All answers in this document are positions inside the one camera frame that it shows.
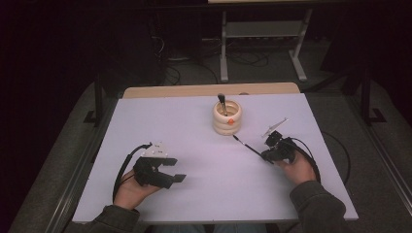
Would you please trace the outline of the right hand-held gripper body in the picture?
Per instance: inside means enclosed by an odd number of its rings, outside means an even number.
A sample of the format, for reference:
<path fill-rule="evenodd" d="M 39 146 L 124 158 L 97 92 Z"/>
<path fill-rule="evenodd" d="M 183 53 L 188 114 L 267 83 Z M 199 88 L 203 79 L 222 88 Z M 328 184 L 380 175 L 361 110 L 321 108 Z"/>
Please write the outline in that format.
<path fill-rule="evenodd" d="M 288 119 L 285 117 L 280 122 L 271 125 L 262 135 L 262 138 L 265 138 L 265 144 L 275 145 L 275 150 L 269 152 L 273 161 L 287 159 L 289 163 L 292 163 L 294 161 L 294 148 L 291 145 L 291 140 L 284 139 L 283 135 L 277 131 L 277 129 L 286 121 L 288 121 Z"/>

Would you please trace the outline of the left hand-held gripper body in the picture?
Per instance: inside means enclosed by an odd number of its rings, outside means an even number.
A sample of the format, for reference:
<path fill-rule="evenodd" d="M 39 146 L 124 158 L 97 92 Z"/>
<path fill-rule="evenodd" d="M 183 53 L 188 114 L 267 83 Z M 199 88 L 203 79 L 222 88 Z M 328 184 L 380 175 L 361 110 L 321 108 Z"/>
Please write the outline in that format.
<path fill-rule="evenodd" d="M 153 185 L 160 188 L 170 188 L 172 183 L 164 183 L 165 173 L 158 170 L 158 158 L 170 158 L 162 142 L 152 144 L 145 149 L 133 166 L 134 179 L 140 185 Z"/>

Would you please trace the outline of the thin black eyeliner brush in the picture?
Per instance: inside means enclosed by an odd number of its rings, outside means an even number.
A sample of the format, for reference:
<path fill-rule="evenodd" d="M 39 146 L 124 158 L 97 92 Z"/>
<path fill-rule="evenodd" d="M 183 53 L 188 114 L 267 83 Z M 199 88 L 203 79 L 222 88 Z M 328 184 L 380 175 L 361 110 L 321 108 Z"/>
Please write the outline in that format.
<path fill-rule="evenodd" d="M 239 142 L 241 145 L 243 145 L 243 146 L 246 147 L 247 149 L 251 150 L 253 153 L 257 154 L 260 158 L 265 159 L 260 152 L 258 152 L 257 150 L 253 149 L 251 146 L 249 146 L 248 144 L 244 143 L 243 141 L 241 141 L 236 135 L 232 135 L 232 137 L 234 138 L 234 140 L 236 140 L 237 142 Z"/>

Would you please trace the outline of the cream ringed brush holder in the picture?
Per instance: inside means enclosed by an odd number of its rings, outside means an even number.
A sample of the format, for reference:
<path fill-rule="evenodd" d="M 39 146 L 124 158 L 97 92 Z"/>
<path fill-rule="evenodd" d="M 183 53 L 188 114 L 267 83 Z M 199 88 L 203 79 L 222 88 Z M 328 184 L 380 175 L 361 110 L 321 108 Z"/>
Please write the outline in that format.
<path fill-rule="evenodd" d="M 220 135 L 233 135 L 242 125 L 243 110 L 234 100 L 226 100 L 225 107 L 218 102 L 213 108 L 213 127 Z"/>

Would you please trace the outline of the black-handled makeup brush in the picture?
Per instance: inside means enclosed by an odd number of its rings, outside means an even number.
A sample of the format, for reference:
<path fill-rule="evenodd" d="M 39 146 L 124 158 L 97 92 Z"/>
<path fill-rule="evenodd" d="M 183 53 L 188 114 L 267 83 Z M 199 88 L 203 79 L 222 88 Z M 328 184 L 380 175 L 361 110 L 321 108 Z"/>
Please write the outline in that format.
<path fill-rule="evenodd" d="M 220 103 L 221 103 L 221 105 L 222 105 L 223 114 L 227 117 L 228 114 L 227 114 L 226 105 L 225 105 L 225 95 L 222 94 L 222 93 L 219 93 L 219 94 L 218 94 L 218 99 L 219 99 L 219 101 L 220 101 Z"/>

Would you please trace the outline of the person's right hand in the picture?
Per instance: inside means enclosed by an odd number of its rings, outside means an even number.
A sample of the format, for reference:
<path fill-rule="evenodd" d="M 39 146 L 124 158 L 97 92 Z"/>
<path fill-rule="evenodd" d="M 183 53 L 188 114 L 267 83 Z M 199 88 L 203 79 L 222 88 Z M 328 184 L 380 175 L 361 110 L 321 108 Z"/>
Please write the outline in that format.
<path fill-rule="evenodd" d="M 295 158 L 293 163 L 276 161 L 276 164 L 283 170 L 286 177 L 296 185 L 309 181 L 315 181 L 316 174 L 311 164 L 300 152 L 296 151 L 294 155 Z"/>

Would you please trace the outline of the person's left hand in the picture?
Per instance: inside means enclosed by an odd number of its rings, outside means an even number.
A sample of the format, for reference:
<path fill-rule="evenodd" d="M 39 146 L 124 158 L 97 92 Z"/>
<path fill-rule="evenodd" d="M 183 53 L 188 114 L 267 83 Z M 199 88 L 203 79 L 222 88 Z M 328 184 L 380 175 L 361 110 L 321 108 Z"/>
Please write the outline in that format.
<path fill-rule="evenodd" d="M 133 210 L 147 197 L 159 190 L 160 187 L 153 185 L 141 186 L 134 179 L 130 178 L 120 183 L 113 204 L 127 210 Z"/>

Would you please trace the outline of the white table board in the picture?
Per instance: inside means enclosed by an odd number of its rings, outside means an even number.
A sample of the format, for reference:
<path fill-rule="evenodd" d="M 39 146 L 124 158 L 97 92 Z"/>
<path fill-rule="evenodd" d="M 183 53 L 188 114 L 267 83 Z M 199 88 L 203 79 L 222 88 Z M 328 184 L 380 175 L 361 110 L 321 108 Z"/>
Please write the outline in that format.
<path fill-rule="evenodd" d="M 267 128 L 288 119 L 278 129 L 301 140 L 312 151 L 323 186 L 340 199 L 347 219 L 358 214 L 331 159 L 318 124 L 303 94 L 235 96 L 242 109 L 236 136 L 253 149 L 265 149 Z M 87 222 L 112 202 L 114 182 L 130 152 L 148 142 L 162 142 L 168 156 L 178 159 L 163 172 L 186 174 L 148 197 L 138 208 L 141 221 L 217 223 L 293 220 L 292 183 L 282 170 L 247 149 L 232 136 L 213 128 L 215 96 L 121 99 L 96 156 L 73 219 Z"/>

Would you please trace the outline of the wooden table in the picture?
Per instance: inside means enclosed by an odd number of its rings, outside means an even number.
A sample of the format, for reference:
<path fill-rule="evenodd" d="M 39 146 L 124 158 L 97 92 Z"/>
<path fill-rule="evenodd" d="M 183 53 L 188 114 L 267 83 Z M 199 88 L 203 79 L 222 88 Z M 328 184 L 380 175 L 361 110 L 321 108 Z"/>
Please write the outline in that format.
<path fill-rule="evenodd" d="M 129 87 L 122 96 L 131 98 L 217 96 L 245 94 L 295 94 L 300 89 L 295 83 L 234 83 L 174 86 Z"/>

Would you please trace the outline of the black metal stand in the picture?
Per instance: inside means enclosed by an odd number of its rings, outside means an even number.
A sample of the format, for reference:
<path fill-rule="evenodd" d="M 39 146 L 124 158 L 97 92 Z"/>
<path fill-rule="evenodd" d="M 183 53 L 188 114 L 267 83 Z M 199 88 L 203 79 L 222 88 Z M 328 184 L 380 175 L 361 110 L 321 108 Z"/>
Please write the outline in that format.
<path fill-rule="evenodd" d="M 94 110 L 88 111 L 84 123 L 92 123 L 97 127 L 103 117 L 103 88 L 100 76 L 97 75 L 94 80 Z"/>
<path fill-rule="evenodd" d="M 379 109 L 370 107 L 371 76 L 368 68 L 365 68 L 361 78 L 360 113 L 363 121 L 371 126 L 375 122 L 386 122 Z"/>

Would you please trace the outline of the aluminium rail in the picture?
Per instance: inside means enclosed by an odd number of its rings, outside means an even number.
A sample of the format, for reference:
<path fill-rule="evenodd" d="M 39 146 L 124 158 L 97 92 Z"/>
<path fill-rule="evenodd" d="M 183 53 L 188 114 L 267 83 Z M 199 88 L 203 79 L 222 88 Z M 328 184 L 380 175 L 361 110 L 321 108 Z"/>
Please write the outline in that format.
<path fill-rule="evenodd" d="M 373 129 L 374 123 L 385 123 L 386 119 L 376 108 L 372 109 L 372 116 L 364 116 L 361 105 L 357 103 L 354 97 L 346 96 L 345 99 L 350 106 L 351 111 L 356 114 L 357 121 L 361 125 L 362 130 L 365 132 L 369 141 L 382 160 L 383 166 L 388 173 L 389 179 L 395 187 L 395 190 L 405 209 L 408 211 L 409 215 L 412 216 L 412 188 L 407 184 L 400 171 L 396 168 L 389 151 L 385 148 L 384 144 Z"/>
<path fill-rule="evenodd" d="M 94 127 L 92 123 L 86 123 L 87 126 L 91 127 L 91 132 L 86 138 L 86 145 L 79 153 L 80 158 L 72 169 L 68 184 L 57 202 L 57 207 L 52 214 L 46 233 L 61 233 L 66 223 L 73 216 L 117 103 L 117 99 L 104 98 L 103 117 L 100 124 Z"/>

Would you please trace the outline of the white metal desk frame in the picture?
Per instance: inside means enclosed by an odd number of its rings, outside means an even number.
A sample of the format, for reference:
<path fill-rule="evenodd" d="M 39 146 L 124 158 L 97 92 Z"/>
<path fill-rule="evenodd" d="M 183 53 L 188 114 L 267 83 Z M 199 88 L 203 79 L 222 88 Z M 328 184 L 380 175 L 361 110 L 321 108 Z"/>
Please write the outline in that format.
<path fill-rule="evenodd" d="M 220 71 L 221 81 L 228 82 L 228 69 L 226 57 L 226 40 L 240 38 L 281 38 L 295 37 L 297 43 L 293 50 L 289 50 L 294 71 L 301 82 L 306 82 L 307 77 L 299 60 L 299 53 L 308 29 L 313 10 L 308 9 L 301 20 L 277 21 L 228 21 L 226 12 L 222 13 L 222 36 Z"/>

